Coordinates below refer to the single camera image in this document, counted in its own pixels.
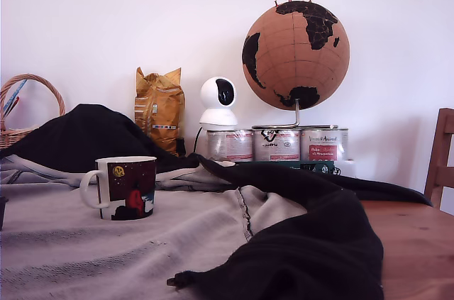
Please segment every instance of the paint can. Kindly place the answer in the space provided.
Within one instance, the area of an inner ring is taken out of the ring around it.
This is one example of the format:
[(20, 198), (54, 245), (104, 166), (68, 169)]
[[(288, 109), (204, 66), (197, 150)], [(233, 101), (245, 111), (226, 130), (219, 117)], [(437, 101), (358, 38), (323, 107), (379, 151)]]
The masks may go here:
[(347, 160), (347, 128), (301, 130), (301, 160)]
[(231, 162), (253, 161), (252, 130), (208, 130), (206, 137), (208, 138), (209, 159)]
[(255, 129), (254, 161), (299, 161), (299, 134), (298, 129)]

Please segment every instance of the coffee mug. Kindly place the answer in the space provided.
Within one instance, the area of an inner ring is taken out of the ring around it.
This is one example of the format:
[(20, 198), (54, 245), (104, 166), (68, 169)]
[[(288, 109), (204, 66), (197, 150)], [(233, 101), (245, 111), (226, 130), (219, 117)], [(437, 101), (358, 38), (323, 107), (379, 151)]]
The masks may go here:
[[(153, 213), (156, 157), (111, 157), (96, 160), (97, 170), (85, 174), (80, 196), (90, 208), (99, 209), (106, 220), (135, 220)], [(93, 176), (98, 184), (98, 203), (90, 199), (88, 186)]]

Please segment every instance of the globe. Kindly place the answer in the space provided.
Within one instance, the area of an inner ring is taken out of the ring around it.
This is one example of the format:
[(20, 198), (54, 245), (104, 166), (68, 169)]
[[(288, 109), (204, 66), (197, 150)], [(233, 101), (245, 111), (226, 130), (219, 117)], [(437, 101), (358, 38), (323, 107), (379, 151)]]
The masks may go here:
[(330, 97), (343, 81), (350, 45), (342, 23), (312, 1), (289, 1), (264, 12), (243, 46), (243, 71), (264, 102), (307, 109)]

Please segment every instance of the wooden table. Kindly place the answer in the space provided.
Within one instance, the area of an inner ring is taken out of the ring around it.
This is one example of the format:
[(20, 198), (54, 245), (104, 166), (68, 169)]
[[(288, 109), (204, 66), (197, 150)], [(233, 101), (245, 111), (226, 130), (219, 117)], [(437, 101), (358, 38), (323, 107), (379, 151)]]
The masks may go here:
[(362, 204), (384, 247), (384, 298), (454, 299), (454, 216), (423, 204)]

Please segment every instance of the black cable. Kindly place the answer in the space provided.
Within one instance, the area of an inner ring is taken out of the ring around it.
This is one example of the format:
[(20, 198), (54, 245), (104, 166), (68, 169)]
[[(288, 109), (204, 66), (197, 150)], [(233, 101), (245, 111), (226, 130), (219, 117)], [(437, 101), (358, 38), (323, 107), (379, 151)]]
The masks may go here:
[(196, 135), (196, 141), (194, 142), (194, 151), (192, 152), (196, 152), (196, 148), (197, 148), (197, 140), (199, 139), (199, 134), (200, 134), (200, 131), (201, 131), (201, 128), (199, 129), (199, 132), (197, 133)]

